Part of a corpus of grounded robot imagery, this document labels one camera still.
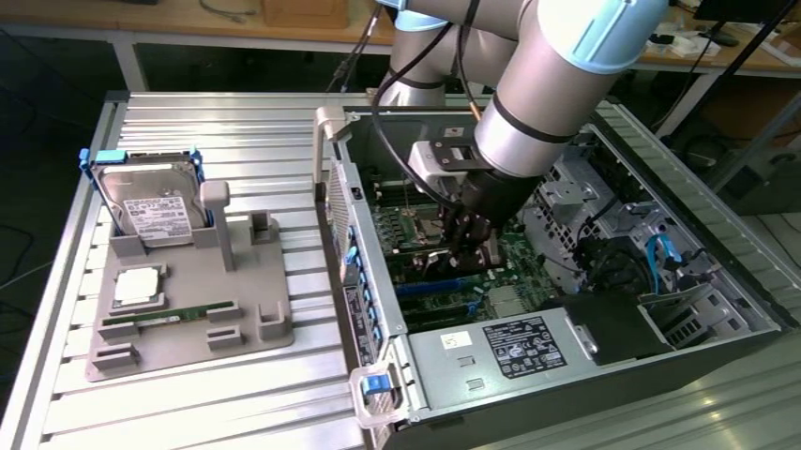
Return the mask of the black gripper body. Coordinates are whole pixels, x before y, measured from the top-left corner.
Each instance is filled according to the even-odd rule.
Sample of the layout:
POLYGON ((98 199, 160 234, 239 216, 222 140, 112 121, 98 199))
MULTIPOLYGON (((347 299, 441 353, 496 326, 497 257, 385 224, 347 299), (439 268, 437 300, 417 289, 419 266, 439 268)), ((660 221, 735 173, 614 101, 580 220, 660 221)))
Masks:
POLYGON ((538 184, 538 176, 519 178, 496 170, 469 172, 459 200, 469 213, 499 229, 522 209, 538 184))

